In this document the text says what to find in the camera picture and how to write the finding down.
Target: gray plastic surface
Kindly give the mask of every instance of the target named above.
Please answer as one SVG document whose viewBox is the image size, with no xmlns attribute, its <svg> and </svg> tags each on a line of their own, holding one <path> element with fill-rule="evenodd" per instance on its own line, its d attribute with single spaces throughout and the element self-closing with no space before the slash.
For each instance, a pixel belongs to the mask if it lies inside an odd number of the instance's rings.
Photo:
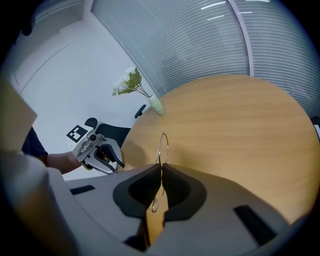
<svg viewBox="0 0 320 256">
<path fill-rule="evenodd" d="M 142 253 L 121 242 L 136 233 L 140 220 L 127 217 L 120 211 L 113 202 L 112 191 L 121 181 L 152 165 L 66 183 L 60 171 L 44 168 L 34 157 L 1 153 L 1 160 L 1 181 L 12 205 L 23 202 L 34 191 L 39 195 L 50 195 L 40 197 L 44 201 L 39 201 L 34 205 L 36 208 L 30 210 L 41 213 L 49 207 L 47 215 L 42 215 L 40 219 L 43 223 L 54 223 L 56 228 L 48 229 L 55 237 L 52 245 L 56 245 L 56 252 L 74 252 L 68 255 L 267 256 L 285 245 L 306 219 L 301 218 L 288 226 L 270 205 L 240 185 L 224 178 L 171 165 L 201 181 L 207 191 L 207 200 L 192 218 L 166 222 L 157 240 L 146 253 Z M 75 196 L 71 194 L 70 189 L 86 185 L 92 185 L 95 189 Z M 249 205 L 279 235 L 258 247 L 233 211 L 238 205 Z"/>
<path fill-rule="evenodd" d="M 257 249 L 259 245 L 233 211 L 241 205 L 249 205 L 276 234 L 289 226 L 276 210 L 239 184 L 186 167 L 170 166 L 202 182 L 207 198 L 192 218 L 166 222 L 148 253 L 233 256 Z"/>
<path fill-rule="evenodd" d="M 114 188 L 121 182 L 135 176 L 153 164 L 131 171 L 123 171 L 113 175 L 87 179 L 71 180 L 67 182 L 70 189 L 92 185 L 95 189 L 74 195 L 82 209 L 102 228 L 114 235 L 120 241 L 134 236 L 139 229 L 139 218 L 126 216 L 113 198 Z"/>
<path fill-rule="evenodd" d="M 78 255 L 143 255 L 140 251 L 122 243 L 102 228 L 71 194 L 69 187 L 58 170 L 49 170 L 49 180 L 60 212 L 74 236 Z M 105 217 L 106 219 L 107 217 L 110 217 L 110 219 L 117 218 L 117 216 L 109 215 L 108 212 L 105 213 Z"/>
</svg>

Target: wooden tabletop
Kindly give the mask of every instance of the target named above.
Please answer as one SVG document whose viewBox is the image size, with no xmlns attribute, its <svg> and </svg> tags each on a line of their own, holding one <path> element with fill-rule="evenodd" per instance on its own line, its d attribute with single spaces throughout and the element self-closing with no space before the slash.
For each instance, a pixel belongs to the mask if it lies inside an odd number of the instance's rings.
<svg viewBox="0 0 320 256">
<path fill-rule="evenodd" d="M 125 139 L 125 170 L 155 163 L 166 132 L 169 164 L 235 181 L 289 223 L 311 209 L 320 184 L 319 141 L 305 111 L 282 89 L 251 76 L 218 75 L 160 100 L 165 114 L 149 108 Z M 151 241 L 167 209 L 165 195 L 157 213 L 147 211 Z"/>
</svg>

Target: person's arm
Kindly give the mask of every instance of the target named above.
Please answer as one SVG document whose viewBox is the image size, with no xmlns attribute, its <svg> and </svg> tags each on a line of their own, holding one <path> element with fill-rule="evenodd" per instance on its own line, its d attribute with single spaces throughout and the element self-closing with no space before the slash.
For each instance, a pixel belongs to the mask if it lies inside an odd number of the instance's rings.
<svg viewBox="0 0 320 256">
<path fill-rule="evenodd" d="M 71 152 L 62 154 L 48 154 L 38 139 L 38 136 L 33 128 L 30 129 L 22 151 L 40 159 L 45 166 L 58 169 L 62 174 L 69 173 L 81 166 L 75 155 Z"/>
<path fill-rule="evenodd" d="M 81 166 L 72 152 L 40 155 L 38 158 L 45 166 L 58 169 L 62 174 L 69 173 Z"/>
</svg>

